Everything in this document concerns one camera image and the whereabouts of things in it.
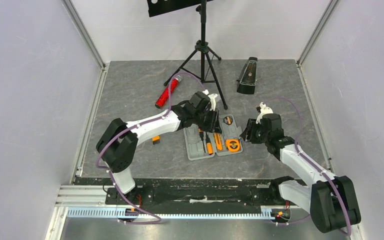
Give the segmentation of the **orange black utility knife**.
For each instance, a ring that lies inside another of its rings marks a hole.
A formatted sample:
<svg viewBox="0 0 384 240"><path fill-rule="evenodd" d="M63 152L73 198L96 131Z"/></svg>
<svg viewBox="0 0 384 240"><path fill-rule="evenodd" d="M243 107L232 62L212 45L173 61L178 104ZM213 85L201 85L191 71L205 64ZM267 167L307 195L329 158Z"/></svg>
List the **orange black utility knife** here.
<svg viewBox="0 0 384 240"><path fill-rule="evenodd" d="M214 133L213 135L214 135L214 140L215 140L217 150L222 151L223 150L223 142L221 139L221 135L219 133Z"/></svg>

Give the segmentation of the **orange tape measure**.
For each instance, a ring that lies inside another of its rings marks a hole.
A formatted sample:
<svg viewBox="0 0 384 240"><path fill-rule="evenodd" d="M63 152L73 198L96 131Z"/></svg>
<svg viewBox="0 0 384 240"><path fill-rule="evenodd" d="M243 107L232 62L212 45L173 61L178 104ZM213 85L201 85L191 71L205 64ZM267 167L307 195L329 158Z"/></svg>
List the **orange tape measure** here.
<svg viewBox="0 0 384 240"><path fill-rule="evenodd" d="M241 149L241 143L239 139L230 138L225 141L225 146L229 152L235 153Z"/></svg>

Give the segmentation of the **orange handled screwdriver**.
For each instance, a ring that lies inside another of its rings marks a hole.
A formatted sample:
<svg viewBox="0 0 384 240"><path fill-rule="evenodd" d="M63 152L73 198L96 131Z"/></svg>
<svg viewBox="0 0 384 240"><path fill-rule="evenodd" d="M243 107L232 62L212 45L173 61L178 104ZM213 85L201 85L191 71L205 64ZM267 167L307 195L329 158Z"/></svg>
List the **orange handled screwdriver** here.
<svg viewBox="0 0 384 240"><path fill-rule="evenodd" d="M198 133L199 133L199 137L200 137L201 142L202 142L203 152L206 153L206 144L204 141L204 132L200 128L198 128Z"/></svg>
<svg viewBox="0 0 384 240"><path fill-rule="evenodd" d="M212 142L211 142L209 134L207 132L205 133L205 145L206 145L207 153L209 155L213 155L214 154L214 150L213 150Z"/></svg>

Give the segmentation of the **grey plastic tool case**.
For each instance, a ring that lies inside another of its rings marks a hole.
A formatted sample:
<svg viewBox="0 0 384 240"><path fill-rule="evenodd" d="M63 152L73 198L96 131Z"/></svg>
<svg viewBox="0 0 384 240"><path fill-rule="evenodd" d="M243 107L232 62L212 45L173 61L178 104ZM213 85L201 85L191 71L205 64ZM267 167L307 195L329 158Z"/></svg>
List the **grey plastic tool case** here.
<svg viewBox="0 0 384 240"><path fill-rule="evenodd" d="M231 125L226 125L223 122L223 118L225 116L231 116L233 119L233 123ZM197 161L197 160L203 160L203 159L209 159L213 158L215 156L227 156L227 155L234 155L234 154L239 154L243 152L243 147L242 143L240 140L240 134L242 133L242 128L237 125L235 117L232 114L225 114L221 115L219 117L219 122L220 122L220 127L222 130L221 135L221 141L223 145L223 150L218 151L216 148L216 142L214 138L214 133L208 132L212 148L213 148L213 154L209 155L207 153L207 148L206 153L203 151L203 144L201 142L201 138L199 136L199 130L197 125L192 125L191 127L183 129L184 137L185 137L185 144L186 144L186 152L187 152L187 158L190 161ZM206 140L206 132L203 132L204 134L204 142ZM239 139L240 140L240 150L237 152L229 152L226 147L226 140L227 139Z"/></svg>

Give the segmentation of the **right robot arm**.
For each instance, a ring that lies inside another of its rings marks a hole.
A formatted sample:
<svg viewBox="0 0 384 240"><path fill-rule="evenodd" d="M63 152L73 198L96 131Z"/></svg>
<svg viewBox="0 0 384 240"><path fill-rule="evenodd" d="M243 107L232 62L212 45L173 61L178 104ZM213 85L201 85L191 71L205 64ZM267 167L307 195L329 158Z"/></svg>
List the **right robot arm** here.
<svg viewBox="0 0 384 240"><path fill-rule="evenodd" d="M346 229L362 221L352 180L337 176L314 161L296 140L286 136L279 114L266 113L247 121L240 135L246 142L264 144L277 160L291 168L304 182L290 176L270 182L269 199L275 204L292 202L305 210L321 233Z"/></svg>

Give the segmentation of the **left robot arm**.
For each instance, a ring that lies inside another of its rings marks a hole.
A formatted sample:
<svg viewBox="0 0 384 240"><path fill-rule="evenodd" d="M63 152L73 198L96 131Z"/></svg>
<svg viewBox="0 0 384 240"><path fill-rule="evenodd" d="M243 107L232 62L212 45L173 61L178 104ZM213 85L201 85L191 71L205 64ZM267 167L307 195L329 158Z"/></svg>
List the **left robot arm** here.
<svg viewBox="0 0 384 240"><path fill-rule="evenodd" d="M96 144L98 159L108 170L113 184L118 188L117 197L124 204L132 204L137 198L136 183L130 165L138 145L166 133L177 132L196 125L204 132L221 133L218 94L208 90L197 91L169 109L141 120L124 122L114 119Z"/></svg>

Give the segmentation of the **black metronome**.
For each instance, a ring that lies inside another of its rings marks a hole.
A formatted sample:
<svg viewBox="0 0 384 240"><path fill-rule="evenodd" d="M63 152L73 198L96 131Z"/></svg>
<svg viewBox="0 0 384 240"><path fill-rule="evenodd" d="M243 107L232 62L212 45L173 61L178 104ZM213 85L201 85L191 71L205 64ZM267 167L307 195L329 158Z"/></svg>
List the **black metronome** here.
<svg viewBox="0 0 384 240"><path fill-rule="evenodd" d="M244 95L253 95L257 82L258 58L249 57L244 64L237 80L236 92Z"/></svg>

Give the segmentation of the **red glitter tube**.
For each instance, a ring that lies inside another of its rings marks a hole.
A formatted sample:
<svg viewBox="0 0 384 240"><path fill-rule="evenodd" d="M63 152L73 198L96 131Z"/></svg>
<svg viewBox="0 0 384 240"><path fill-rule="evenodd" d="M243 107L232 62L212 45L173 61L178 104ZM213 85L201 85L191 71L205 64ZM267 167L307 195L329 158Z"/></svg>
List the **red glitter tube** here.
<svg viewBox="0 0 384 240"><path fill-rule="evenodd" d="M160 97L155 102L155 107L158 109L162 109L165 103L169 99L169 94L172 94L173 91L176 89L176 87L179 85L179 83L182 81L182 77L180 75L176 75L173 80L171 81L170 87L167 85Z"/></svg>

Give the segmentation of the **black tripod stand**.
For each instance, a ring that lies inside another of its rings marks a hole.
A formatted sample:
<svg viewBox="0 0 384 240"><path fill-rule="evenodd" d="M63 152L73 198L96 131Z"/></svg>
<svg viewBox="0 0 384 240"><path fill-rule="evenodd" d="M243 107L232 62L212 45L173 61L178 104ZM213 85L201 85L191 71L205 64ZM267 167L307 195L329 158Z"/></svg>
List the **black tripod stand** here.
<svg viewBox="0 0 384 240"><path fill-rule="evenodd" d="M166 87L170 79L174 77L177 73L180 72L180 70L185 70L187 73L192 74L193 76L197 77L201 83L215 83L219 96L221 98L223 107L225 110L228 109L228 105L226 103L226 100L224 98L219 80L217 78L212 60L209 56L209 53L213 54L214 57L216 57L219 61L222 60L220 56L218 56L214 50L212 50L209 47L209 43L206 42L206 23L207 23L207 0L201 0L200 4L196 7L196 11L200 14L200 23L201 23L201 38L198 40L195 44L194 51L188 56L188 58L177 68L177 70L169 77L166 82L164 82L164 86ZM200 52L200 76L195 75L194 73L186 70L184 66L191 60L191 58L197 53ZM208 62L208 69L211 71L211 74L213 76L213 81L206 80L206 62Z"/></svg>

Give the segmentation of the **orange hex key set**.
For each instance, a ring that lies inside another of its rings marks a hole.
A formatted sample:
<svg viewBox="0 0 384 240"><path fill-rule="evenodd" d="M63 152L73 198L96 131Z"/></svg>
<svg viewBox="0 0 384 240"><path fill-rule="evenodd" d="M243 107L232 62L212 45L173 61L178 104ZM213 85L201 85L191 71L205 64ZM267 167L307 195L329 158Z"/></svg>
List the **orange hex key set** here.
<svg viewBox="0 0 384 240"><path fill-rule="evenodd" d="M161 137L160 137L159 135L154 136L154 137L152 138L152 144L153 144L153 145L157 145L157 144L159 144L160 141L161 141Z"/></svg>

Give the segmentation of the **black perforated stand plate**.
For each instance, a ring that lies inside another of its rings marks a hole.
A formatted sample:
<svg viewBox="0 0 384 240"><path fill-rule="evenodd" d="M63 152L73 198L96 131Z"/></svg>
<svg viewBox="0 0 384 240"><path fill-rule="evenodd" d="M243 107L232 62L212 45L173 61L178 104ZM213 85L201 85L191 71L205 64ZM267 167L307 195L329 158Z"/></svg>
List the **black perforated stand plate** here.
<svg viewBox="0 0 384 240"><path fill-rule="evenodd" d="M148 15L155 17L192 6L201 5L208 0L147 0Z"/></svg>

